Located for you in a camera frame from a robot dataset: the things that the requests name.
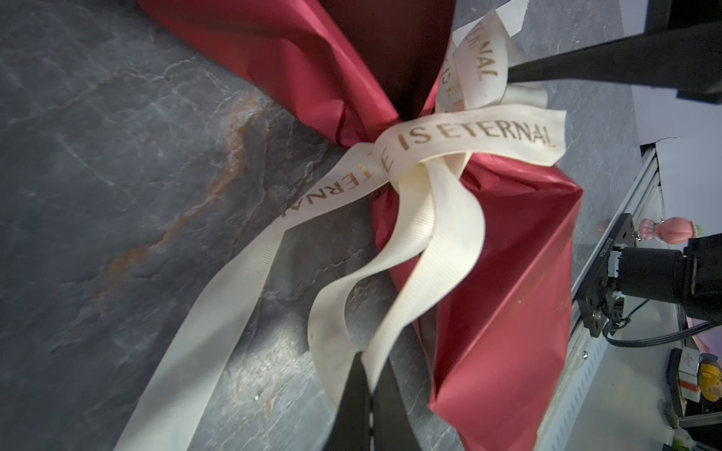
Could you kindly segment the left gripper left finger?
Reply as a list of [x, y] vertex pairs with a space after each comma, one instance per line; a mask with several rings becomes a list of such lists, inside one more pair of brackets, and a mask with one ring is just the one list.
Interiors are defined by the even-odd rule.
[[372, 395], [361, 355], [357, 353], [353, 359], [323, 451], [370, 451], [372, 448]]

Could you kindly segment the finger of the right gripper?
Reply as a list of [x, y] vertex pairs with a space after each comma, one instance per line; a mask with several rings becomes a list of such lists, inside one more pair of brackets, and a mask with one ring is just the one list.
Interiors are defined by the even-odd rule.
[[550, 80], [671, 88], [681, 99], [720, 104], [721, 24], [635, 35], [509, 69], [511, 84]]

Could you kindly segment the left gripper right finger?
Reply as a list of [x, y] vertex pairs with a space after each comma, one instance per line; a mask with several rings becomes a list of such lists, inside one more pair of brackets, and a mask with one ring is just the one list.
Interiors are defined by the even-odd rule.
[[385, 362], [372, 395], [372, 416], [374, 450], [421, 451], [389, 360]]

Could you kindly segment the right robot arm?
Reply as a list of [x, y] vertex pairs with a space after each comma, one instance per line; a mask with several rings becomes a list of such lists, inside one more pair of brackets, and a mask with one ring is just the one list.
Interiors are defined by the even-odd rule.
[[[663, 26], [509, 72], [512, 83], [566, 79], [673, 88], [686, 100], [720, 103], [721, 22]], [[585, 326], [599, 331], [618, 294], [678, 304], [711, 326], [720, 324], [721, 237], [692, 239], [683, 251], [639, 248], [631, 225], [628, 214], [613, 225], [576, 292]]]

